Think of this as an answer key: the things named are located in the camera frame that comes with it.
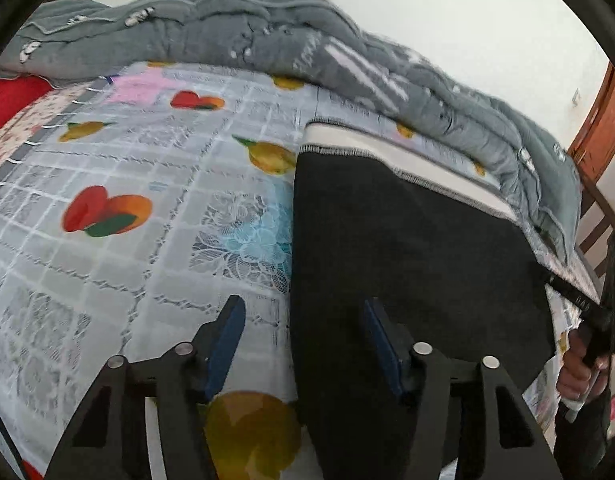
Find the person right hand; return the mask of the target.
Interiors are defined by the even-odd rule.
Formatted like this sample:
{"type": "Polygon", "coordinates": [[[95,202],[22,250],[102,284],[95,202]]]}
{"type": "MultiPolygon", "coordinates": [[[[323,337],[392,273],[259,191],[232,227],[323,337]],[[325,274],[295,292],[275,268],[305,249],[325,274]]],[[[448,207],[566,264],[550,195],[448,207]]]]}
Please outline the person right hand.
{"type": "Polygon", "coordinates": [[[580,401],[587,396],[588,402],[598,398],[608,387],[610,373],[615,367],[615,354],[601,356],[589,368],[583,363],[587,347],[578,330],[568,334],[569,348],[563,355],[558,376],[557,391],[565,399],[580,401]]]}

